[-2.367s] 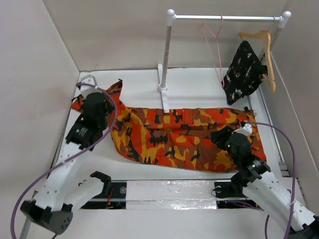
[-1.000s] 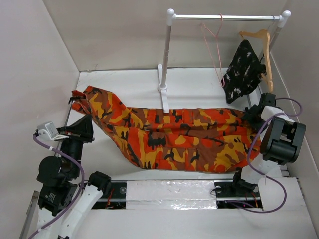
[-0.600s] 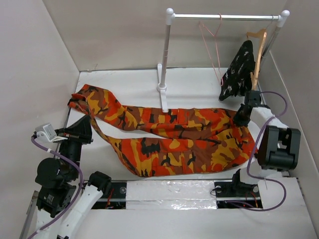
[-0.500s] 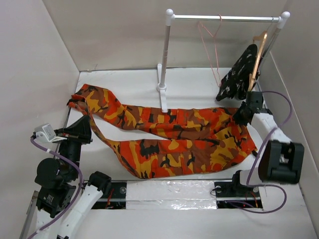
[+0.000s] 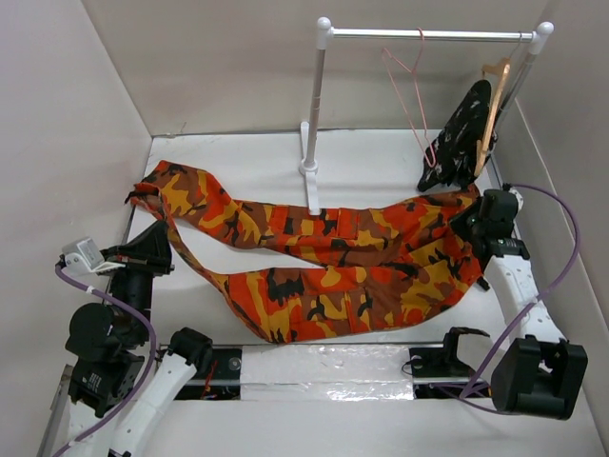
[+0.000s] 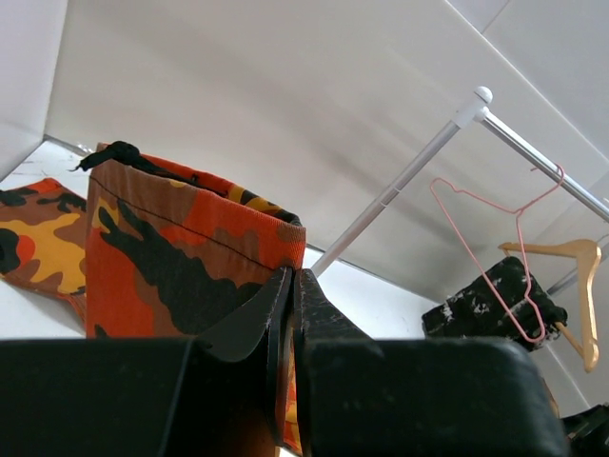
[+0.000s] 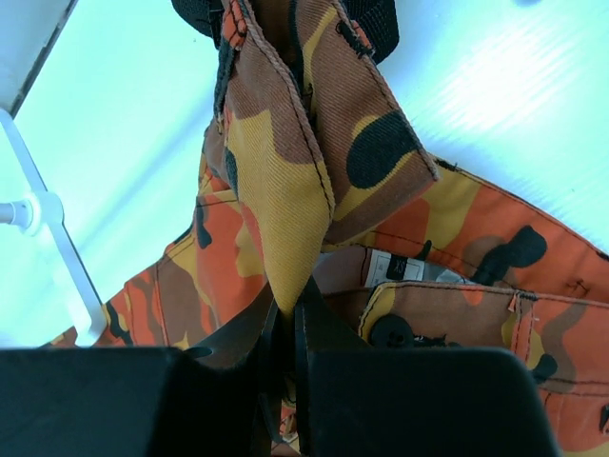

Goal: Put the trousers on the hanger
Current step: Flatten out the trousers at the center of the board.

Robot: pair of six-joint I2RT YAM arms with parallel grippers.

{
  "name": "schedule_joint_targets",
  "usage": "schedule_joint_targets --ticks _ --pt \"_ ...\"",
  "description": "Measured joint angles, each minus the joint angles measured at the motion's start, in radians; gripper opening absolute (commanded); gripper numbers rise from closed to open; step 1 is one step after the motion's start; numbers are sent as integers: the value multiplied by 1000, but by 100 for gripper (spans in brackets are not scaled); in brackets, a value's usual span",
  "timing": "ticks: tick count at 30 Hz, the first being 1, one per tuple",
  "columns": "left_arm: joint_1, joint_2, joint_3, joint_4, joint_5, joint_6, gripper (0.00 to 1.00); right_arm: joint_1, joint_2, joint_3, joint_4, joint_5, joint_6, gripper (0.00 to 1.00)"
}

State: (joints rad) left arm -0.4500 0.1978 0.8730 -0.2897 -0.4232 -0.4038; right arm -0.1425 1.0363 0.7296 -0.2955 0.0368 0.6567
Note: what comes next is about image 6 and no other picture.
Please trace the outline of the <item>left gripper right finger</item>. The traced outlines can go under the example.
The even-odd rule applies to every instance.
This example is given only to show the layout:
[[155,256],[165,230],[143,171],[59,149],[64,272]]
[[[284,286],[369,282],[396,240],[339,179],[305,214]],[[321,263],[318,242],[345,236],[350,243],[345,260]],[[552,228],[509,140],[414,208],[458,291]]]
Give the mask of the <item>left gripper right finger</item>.
[[355,448],[363,392],[360,369],[382,355],[366,335],[325,296],[314,273],[294,279],[294,352],[297,422],[304,456],[345,456]]

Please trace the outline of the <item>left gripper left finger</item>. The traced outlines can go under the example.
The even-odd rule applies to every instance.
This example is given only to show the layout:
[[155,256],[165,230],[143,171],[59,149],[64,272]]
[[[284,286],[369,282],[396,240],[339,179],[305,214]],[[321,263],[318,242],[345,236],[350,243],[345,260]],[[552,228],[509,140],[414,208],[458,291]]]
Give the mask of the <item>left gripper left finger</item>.
[[290,268],[188,346],[167,456],[273,456],[281,443]]

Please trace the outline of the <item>orange camouflage trousers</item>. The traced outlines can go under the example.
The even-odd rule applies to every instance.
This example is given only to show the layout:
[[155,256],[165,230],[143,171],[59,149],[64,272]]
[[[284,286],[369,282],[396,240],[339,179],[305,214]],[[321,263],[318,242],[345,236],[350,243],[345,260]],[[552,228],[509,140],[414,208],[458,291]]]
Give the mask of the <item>orange camouflage trousers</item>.
[[[5,456],[167,456],[189,343],[305,253],[298,217],[217,176],[117,141],[1,195],[1,276],[68,301],[83,339],[1,347]],[[300,451],[288,340],[281,443]]]

